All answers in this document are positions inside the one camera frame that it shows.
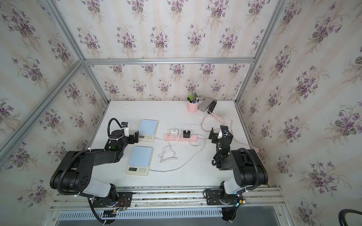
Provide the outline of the black USB charger adapter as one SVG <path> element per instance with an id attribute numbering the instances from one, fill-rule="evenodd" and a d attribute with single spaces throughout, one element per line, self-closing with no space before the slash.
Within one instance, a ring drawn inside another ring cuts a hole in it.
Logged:
<path id="1" fill-rule="evenodd" d="M 183 131 L 183 137 L 184 138 L 190 138 L 190 131 L 189 130 L 184 130 Z"/>

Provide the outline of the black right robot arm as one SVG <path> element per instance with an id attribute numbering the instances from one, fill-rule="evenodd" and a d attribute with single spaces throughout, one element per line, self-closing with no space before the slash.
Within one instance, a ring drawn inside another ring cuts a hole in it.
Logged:
<path id="1" fill-rule="evenodd" d="M 233 135 L 226 125 L 218 133 L 211 129 L 209 139 L 216 144 L 212 165 L 219 170 L 232 170 L 233 177 L 222 181 L 217 190 L 206 188 L 203 197 L 207 205 L 222 205 L 221 215 L 226 222 L 234 221 L 238 208 L 246 203 L 243 194 L 266 185 L 268 173 L 256 153 L 256 149 L 231 149 Z"/>

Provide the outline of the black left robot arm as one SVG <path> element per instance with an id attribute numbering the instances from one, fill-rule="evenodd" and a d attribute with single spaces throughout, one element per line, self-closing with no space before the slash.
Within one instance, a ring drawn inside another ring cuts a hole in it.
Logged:
<path id="1" fill-rule="evenodd" d="M 116 118 L 109 122 L 113 121 L 119 129 L 107 131 L 104 148 L 67 152 L 50 179 L 50 187 L 59 194 L 87 198 L 93 215 L 104 226 L 111 225 L 118 212 L 130 207 L 133 193 L 118 192 L 114 184 L 92 177 L 93 168 L 119 162 L 125 148 L 139 142 L 139 132 L 131 135 L 127 122 L 119 122 Z"/>

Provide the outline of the white USB charger adapter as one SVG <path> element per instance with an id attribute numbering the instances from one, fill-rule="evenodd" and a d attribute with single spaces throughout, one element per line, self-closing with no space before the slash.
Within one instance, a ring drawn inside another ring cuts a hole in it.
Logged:
<path id="1" fill-rule="evenodd" d="M 178 129 L 172 129 L 171 130 L 171 136 L 172 136 L 172 138 L 178 138 L 179 137 L 179 130 Z"/>

